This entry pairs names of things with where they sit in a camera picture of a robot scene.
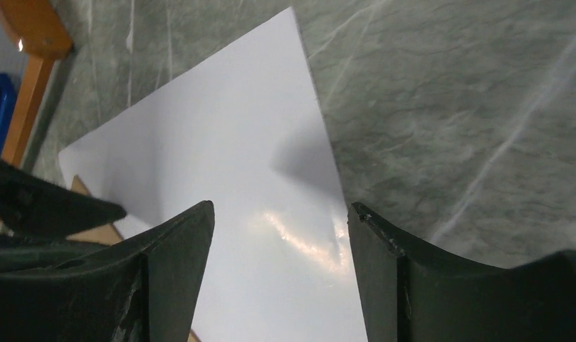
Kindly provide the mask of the white photo paper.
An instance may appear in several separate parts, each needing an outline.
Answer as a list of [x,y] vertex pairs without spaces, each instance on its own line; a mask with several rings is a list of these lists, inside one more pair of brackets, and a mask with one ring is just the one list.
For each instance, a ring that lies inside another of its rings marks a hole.
[[347,207],[288,7],[59,153],[131,237],[202,200],[202,341],[365,341]]

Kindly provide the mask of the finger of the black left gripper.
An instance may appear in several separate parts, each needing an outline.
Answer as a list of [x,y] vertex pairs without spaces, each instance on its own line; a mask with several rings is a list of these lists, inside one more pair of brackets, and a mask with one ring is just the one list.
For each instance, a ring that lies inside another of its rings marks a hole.
[[118,204],[41,180],[0,158],[0,220],[15,233],[63,238],[126,215]]
[[0,235],[0,273],[57,266],[105,248],[93,242]]

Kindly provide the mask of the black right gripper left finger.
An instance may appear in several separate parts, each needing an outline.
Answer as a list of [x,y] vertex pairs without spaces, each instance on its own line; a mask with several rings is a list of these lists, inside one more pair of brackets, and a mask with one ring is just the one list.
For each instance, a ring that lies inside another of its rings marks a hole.
[[0,341],[185,341],[214,232],[202,201],[57,266],[0,273]]

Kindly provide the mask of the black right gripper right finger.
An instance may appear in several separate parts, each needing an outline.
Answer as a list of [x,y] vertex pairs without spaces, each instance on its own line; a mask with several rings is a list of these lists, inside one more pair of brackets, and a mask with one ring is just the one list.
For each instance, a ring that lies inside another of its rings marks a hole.
[[348,229],[369,341],[576,341],[576,250],[502,269],[430,244],[359,202]]

